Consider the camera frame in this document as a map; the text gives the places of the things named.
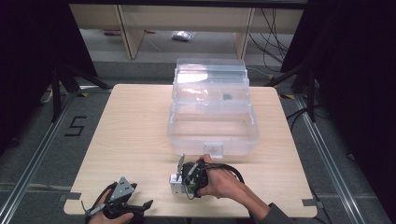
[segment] wooden table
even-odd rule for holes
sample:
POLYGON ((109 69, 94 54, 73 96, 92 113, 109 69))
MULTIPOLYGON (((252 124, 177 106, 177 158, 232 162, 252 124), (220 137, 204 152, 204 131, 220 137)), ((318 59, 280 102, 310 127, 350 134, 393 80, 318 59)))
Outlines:
MULTIPOLYGON (((245 207, 229 199, 205 196, 189 200, 174 195, 169 175, 177 171, 180 155, 174 154, 166 136, 170 85, 117 85, 108 99, 71 192, 79 200, 67 200, 64 211, 82 215, 83 201, 91 207, 103 189, 125 176, 137 183, 128 204, 154 200, 148 217, 248 217, 245 207)), ((290 217, 314 217, 303 166, 290 134, 276 90, 251 87, 261 138, 244 157, 225 156, 214 162, 228 163, 244 177, 248 186, 267 203, 276 203, 290 217)), ((186 156, 196 161, 198 156, 186 156)))

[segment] transparent plastic box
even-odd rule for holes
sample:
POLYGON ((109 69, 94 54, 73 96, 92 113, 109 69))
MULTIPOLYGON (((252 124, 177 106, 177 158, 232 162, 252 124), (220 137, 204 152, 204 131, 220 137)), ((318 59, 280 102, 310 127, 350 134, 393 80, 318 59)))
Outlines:
POLYGON ((260 138, 241 60, 179 59, 168 138, 176 154, 247 155, 260 138))

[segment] floor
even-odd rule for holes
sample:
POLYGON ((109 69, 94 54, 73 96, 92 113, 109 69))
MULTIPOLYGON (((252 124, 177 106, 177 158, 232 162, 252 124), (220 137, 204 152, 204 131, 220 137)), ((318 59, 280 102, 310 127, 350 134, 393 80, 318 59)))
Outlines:
MULTIPOLYGON (((104 35, 101 30, 81 30, 81 33, 99 77, 102 76, 108 82, 128 82, 132 76, 136 76, 129 74, 131 69, 143 69, 142 73, 148 76, 150 72, 163 72, 164 77, 169 77, 166 80, 154 77, 151 82, 168 83, 177 58, 236 59, 233 37, 228 33, 199 32, 190 41, 182 42, 172 39, 172 31, 153 31, 152 34, 145 34, 133 60, 128 59, 120 36, 104 35), (156 68, 148 71, 148 67, 141 64, 156 64, 156 68)), ((253 34, 252 38, 264 47, 264 37, 267 36, 253 34)), ((286 48, 292 35, 279 35, 277 38, 285 46, 282 48, 286 48)), ((271 76, 280 76, 277 71, 281 65, 279 60, 282 59, 282 51, 271 45, 267 45, 266 49, 277 59, 263 56, 262 51, 249 39, 245 63, 251 74, 252 85, 263 85, 271 76)), ((304 96, 290 91, 291 82, 292 78, 277 86, 285 115, 305 107, 304 96)), ((49 96, 50 92, 46 93, 43 100, 49 96)), ((70 109, 57 127, 48 122, 51 116, 50 104, 43 104, 32 115, 31 122, 21 133, 23 141, 0 158, 1 203, 10 200, 9 195, 18 190, 14 186, 18 186, 19 182, 27 183, 27 190, 22 191, 23 197, 16 201, 18 207, 11 211, 9 223, 49 223, 54 219, 58 223, 82 223, 82 217, 70 217, 63 212, 64 197, 78 172, 78 165, 71 166, 70 163, 81 164, 108 96, 109 92, 91 93, 89 97, 65 95, 65 104, 74 98, 70 100, 70 109), (80 115, 86 118, 76 119, 80 115), (70 129, 72 122, 85 127, 81 136, 65 137, 75 131, 70 129), (47 136, 48 130, 57 134, 47 136), (37 152, 44 151, 36 149, 46 147, 42 146, 41 141, 46 138, 49 140, 49 149, 35 166, 31 159, 39 156, 37 152), (32 173, 31 179, 20 179, 26 172, 32 173)), ((316 123, 310 122, 307 115, 302 115, 299 119, 292 117, 289 123, 308 182, 322 202, 319 205, 324 204, 325 209, 318 208, 319 220, 297 218, 295 222, 390 223, 359 166, 346 156, 347 148, 326 111, 321 108, 316 110, 316 115, 316 123)))

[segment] hand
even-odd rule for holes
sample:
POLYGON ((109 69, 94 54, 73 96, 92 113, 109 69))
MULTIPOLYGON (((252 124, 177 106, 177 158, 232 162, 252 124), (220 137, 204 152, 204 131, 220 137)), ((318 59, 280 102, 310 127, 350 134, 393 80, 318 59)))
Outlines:
MULTIPOLYGON (((208 154, 201 156, 199 160, 212 163, 208 154)), ((209 183, 206 187, 198 190, 199 195, 232 199, 244 205, 258 220, 262 220, 268 214, 270 207, 247 185, 240 182, 233 173, 224 169, 209 169, 206 172, 209 183)))
MULTIPOLYGON (((111 189, 108 189, 106 193, 103 195, 103 197, 100 199, 99 203, 96 206, 99 206, 100 204, 105 202, 105 199, 107 198, 107 195, 111 192, 111 189)), ((128 223, 132 218, 134 217, 133 213, 126 213, 120 217, 114 218, 114 219, 108 219, 102 211, 98 212, 95 214, 93 217, 91 217, 90 221, 88 224, 126 224, 128 223)))

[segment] table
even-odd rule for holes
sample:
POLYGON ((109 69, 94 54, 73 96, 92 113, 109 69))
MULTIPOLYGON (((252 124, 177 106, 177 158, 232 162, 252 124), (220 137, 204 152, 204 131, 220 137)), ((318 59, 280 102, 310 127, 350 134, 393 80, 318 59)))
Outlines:
MULTIPOLYGON (((154 200, 147 217, 248 217, 245 207, 229 199, 191 201, 172 194, 169 175, 176 173, 180 155, 173 153, 166 136, 171 92, 171 85, 114 87, 71 189, 80 198, 66 201, 66 214, 84 214, 80 201, 92 206, 106 186, 125 176, 137 183, 129 204, 154 200)), ((251 87, 250 94, 261 132, 258 144, 247 156, 214 162, 235 167, 259 197, 288 216, 314 217, 317 208, 303 205, 312 194, 276 90, 251 87)), ((197 159, 186 156, 185 161, 197 159)))

